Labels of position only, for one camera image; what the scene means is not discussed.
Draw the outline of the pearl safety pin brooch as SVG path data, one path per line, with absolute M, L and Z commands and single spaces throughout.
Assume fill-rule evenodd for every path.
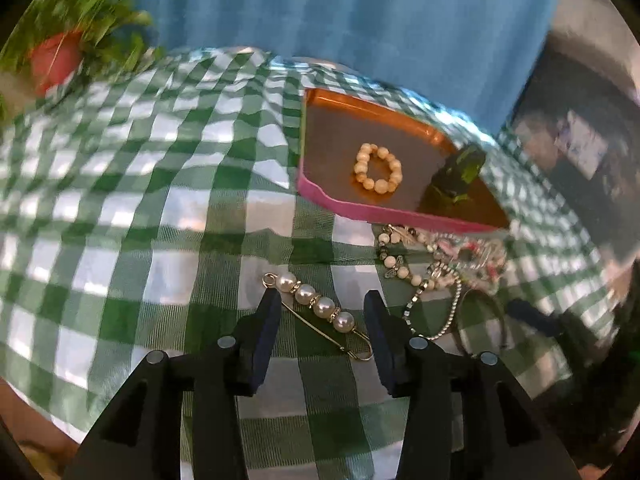
M 356 318 L 311 284 L 296 278 L 292 272 L 266 272 L 262 276 L 262 287 L 278 292 L 286 312 L 341 354 L 356 362 L 373 359 L 370 338 L 358 328 Z

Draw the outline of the tangled jewelry pile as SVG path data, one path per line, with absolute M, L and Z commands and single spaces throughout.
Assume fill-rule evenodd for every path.
M 406 255 L 392 250 L 416 246 L 427 256 L 422 273 L 410 268 Z M 424 231 L 401 224 L 387 223 L 376 236 L 378 258 L 385 266 L 386 278 L 397 278 L 413 287 L 411 298 L 402 308 L 401 318 L 414 336 L 436 341 L 446 335 L 454 338 L 458 351 L 469 356 L 465 347 L 457 316 L 469 297 L 475 297 L 488 307 L 499 326 L 499 349 L 508 346 L 508 329 L 504 307 L 497 298 L 504 271 L 506 270 L 506 246 L 498 238 L 469 236 L 463 234 Z M 451 302 L 442 327 L 427 335 L 416 329 L 411 315 L 422 296 L 437 289 L 448 289 Z

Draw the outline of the green white checkered tablecloth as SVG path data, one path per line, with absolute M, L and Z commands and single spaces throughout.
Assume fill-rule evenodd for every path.
M 1 133 L 1 377 L 81 442 L 153 349 L 194 352 L 290 269 L 363 326 L 412 287 L 383 278 L 375 230 L 297 195 L 302 97 L 323 88 L 444 127 L 476 125 L 405 89 L 254 49 L 204 49 L 129 78 L 53 90 Z M 509 130 L 483 179 L 513 219 L 498 297 L 610 338 L 613 301 L 586 229 Z M 251 479 L 389 479 L 408 402 L 283 312 L 267 379 L 238 401 Z

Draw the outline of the orange tray with pink rim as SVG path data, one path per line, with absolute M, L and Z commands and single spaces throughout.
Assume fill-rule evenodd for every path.
M 308 89 L 300 118 L 297 191 L 352 220 L 446 233 L 504 233 L 510 220 L 488 188 L 488 153 L 469 199 L 424 195 L 460 148 L 426 122 L 353 96 Z

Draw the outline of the dark cluttered furniture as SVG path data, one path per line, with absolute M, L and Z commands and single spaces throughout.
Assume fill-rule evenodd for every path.
M 558 1 L 513 128 L 603 257 L 637 258 L 639 44 L 610 0 Z

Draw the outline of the blue curtain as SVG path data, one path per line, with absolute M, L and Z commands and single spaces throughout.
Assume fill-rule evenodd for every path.
M 134 0 L 166 48 L 247 46 L 345 65 L 498 131 L 556 0 Z

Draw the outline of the green plant in red pot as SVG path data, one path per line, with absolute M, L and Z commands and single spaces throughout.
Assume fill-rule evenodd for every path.
M 72 73 L 110 80 L 146 70 L 163 56 L 153 25 L 134 0 L 32 0 L 1 48 L 1 70 L 27 75 L 43 96 Z

